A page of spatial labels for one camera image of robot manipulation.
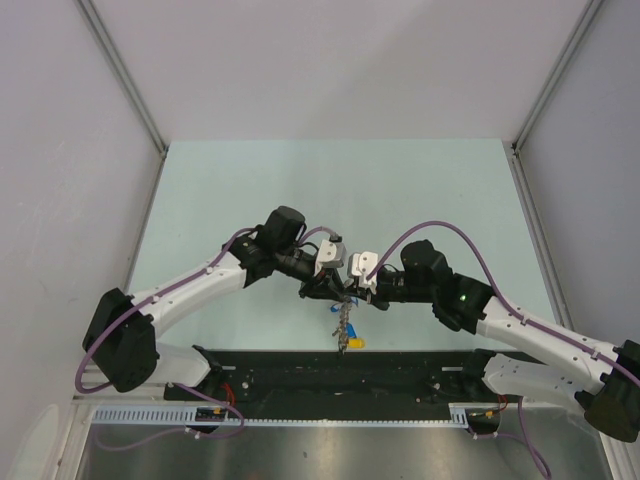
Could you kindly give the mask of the metal disc keyring organizer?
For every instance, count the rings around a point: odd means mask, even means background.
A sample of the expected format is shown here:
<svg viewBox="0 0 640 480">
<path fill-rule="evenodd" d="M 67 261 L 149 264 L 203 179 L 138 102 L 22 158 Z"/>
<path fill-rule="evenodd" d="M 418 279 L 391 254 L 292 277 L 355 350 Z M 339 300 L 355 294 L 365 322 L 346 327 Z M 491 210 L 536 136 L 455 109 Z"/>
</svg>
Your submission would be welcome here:
<svg viewBox="0 0 640 480">
<path fill-rule="evenodd" d="M 349 343 L 348 324 L 350 312 L 353 306 L 353 300 L 351 297 L 346 297 L 342 302 L 333 304 L 330 309 L 333 313 L 337 313 L 339 320 L 338 326 L 333 333 L 333 336 L 337 339 L 338 355 L 343 355 Z"/>
</svg>

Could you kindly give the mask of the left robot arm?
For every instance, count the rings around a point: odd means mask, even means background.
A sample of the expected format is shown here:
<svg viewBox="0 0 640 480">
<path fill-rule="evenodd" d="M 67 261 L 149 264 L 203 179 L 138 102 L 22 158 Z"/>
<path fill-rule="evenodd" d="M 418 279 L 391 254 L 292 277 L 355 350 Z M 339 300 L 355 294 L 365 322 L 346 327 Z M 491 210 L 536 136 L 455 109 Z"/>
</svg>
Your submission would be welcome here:
<svg viewBox="0 0 640 480">
<path fill-rule="evenodd" d="M 319 231 L 327 239 L 305 251 Z M 209 303 L 275 272 L 299 281 L 303 298 L 340 302 L 346 295 L 338 270 L 345 256 L 336 231 L 308 228 L 300 212 L 280 206 L 265 223 L 238 230 L 212 258 L 172 280 L 134 294 L 119 288 L 103 294 L 82 341 L 75 388 L 127 393 L 149 383 L 181 383 L 197 398 L 210 399 L 221 387 L 214 360 L 201 347 L 167 345 L 161 337 Z"/>
</svg>

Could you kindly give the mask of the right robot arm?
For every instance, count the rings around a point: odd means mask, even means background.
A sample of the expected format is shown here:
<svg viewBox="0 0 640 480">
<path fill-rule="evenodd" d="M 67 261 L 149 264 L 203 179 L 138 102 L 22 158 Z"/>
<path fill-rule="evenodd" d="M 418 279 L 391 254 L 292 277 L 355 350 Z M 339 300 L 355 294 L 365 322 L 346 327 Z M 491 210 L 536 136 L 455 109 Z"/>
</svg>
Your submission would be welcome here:
<svg viewBox="0 0 640 480">
<path fill-rule="evenodd" d="M 388 270 L 373 252 L 352 254 L 354 294 L 382 310 L 392 303 L 428 303 L 447 328 L 504 343 L 530 358 L 475 354 L 461 376 L 469 399 L 484 401 L 493 393 L 529 397 L 578 413 L 616 440 L 638 439 L 638 343 L 616 346 L 544 321 L 510 304 L 496 287 L 454 272 L 427 240 L 406 245 L 401 262 L 401 269 Z"/>
</svg>

